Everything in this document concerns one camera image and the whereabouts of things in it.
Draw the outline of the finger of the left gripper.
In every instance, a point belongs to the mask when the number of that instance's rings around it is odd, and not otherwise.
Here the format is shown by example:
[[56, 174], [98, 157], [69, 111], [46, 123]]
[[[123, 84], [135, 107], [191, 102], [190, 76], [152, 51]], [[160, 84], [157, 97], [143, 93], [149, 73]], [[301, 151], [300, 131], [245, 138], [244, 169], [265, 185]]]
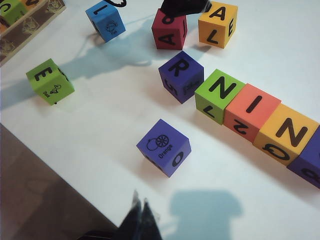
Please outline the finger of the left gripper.
[[180, 17], [206, 13], [211, 6], [209, 0], [164, 0], [160, 10], [169, 17]]

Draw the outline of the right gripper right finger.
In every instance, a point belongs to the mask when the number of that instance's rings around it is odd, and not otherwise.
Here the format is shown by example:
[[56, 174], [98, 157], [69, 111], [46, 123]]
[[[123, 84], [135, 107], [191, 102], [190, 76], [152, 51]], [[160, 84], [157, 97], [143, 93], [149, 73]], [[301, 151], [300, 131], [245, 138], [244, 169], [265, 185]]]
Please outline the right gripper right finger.
[[140, 223], [141, 240], [162, 240], [155, 216], [147, 198], [143, 202], [143, 210]]

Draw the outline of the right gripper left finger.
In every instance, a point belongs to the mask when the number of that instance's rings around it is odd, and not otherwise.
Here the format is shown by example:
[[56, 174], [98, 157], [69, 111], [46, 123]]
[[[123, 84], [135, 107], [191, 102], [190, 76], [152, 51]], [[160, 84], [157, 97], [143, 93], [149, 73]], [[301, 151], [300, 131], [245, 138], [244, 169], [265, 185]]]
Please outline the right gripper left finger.
[[119, 240], [137, 240], [142, 215], [142, 205], [139, 194], [133, 192], [131, 208], [119, 227]]

